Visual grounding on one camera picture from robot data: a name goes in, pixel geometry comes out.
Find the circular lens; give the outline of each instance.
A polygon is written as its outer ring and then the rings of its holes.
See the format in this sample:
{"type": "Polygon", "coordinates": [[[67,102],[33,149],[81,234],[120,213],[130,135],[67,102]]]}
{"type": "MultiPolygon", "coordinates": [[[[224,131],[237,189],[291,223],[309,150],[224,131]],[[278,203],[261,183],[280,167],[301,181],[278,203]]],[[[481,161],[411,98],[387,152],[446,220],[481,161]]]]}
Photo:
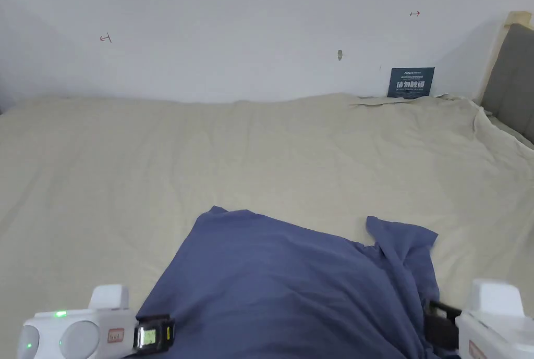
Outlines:
{"type": "Polygon", "coordinates": [[[33,359],[39,347],[39,331],[30,325],[22,328],[17,349],[17,359],[33,359]]]}
{"type": "Polygon", "coordinates": [[[77,321],[69,325],[59,341],[65,359],[87,359],[98,346],[98,327],[91,321],[77,321]]]}

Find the black clamp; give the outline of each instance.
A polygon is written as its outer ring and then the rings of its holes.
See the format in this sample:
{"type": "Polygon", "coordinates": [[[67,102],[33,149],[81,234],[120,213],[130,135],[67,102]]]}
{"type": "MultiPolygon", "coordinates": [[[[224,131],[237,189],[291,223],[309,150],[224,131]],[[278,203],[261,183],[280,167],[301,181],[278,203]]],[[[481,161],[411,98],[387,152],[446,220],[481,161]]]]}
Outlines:
{"type": "Polygon", "coordinates": [[[159,354],[169,351],[174,343],[174,319],[169,315],[138,317],[132,356],[159,354]]]}

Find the red handwritten mark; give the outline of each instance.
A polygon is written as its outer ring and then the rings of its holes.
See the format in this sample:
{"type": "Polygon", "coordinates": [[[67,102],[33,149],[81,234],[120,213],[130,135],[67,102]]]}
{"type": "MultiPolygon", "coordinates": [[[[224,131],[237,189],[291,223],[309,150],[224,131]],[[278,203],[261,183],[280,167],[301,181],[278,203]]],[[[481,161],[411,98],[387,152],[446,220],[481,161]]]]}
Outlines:
{"type": "Polygon", "coordinates": [[[110,33],[109,32],[107,33],[107,37],[102,38],[102,35],[101,35],[101,41],[106,41],[106,40],[109,40],[110,44],[111,44],[111,38],[110,38],[110,33]]]}

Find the wrinkled fabric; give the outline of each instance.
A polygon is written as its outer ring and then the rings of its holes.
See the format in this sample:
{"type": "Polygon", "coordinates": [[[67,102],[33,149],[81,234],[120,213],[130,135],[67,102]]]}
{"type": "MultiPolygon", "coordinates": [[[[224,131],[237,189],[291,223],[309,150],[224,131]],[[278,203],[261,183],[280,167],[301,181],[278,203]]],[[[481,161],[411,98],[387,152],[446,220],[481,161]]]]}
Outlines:
{"type": "Polygon", "coordinates": [[[375,246],[213,207],[146,299],[170,314],[166,358],[435,358],[423,306],[439,291],[423,227],[367,219],[375,246]]]}

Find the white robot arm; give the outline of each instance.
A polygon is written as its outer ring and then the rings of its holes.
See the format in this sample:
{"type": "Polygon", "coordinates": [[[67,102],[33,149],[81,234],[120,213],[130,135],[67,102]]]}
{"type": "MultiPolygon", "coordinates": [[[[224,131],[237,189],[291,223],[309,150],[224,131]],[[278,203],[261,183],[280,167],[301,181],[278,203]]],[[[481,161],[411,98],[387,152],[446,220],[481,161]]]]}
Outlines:
{"type": "Polygon", "coordinates": [[[534,319],[525,316],[519,290],[477,279],[456,318],[462,359],[534,359],[534,319]]]}
{"type": "MultiPolygon", "coordinates": [[[[99,286],[86,310],[36,313],[24,323],[18,359],[120,359],[167,351],[174,321],[137,319],[128,300],[124,286],[99,286]]],[[[534,359],[534,320],[509,284],[475,280],[455,324],[462,359],[534,359]]]]}
{"type": "Polygon", "coordinates": [[[137,319],[128,289],[99,286],[84,310],[36,313],[24,323],[18,359],[119,359],[168,351],[174,342],[169,316],[137,319]]]}

